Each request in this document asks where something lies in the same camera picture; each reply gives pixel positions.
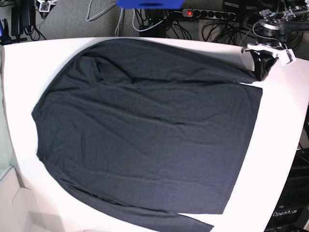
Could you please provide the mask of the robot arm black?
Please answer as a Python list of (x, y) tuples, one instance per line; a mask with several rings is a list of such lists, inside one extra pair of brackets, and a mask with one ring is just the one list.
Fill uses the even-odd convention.
[(309, 2), (307, 0), (259, 0), (257, 11), (244, 18), (243, 24), (256, 40), (242, 48), (253, 58), (256, 80), (263, 81), (272, 66), (296, 62), (294, 47), (289, 47), (296, 36), (309, 31)]

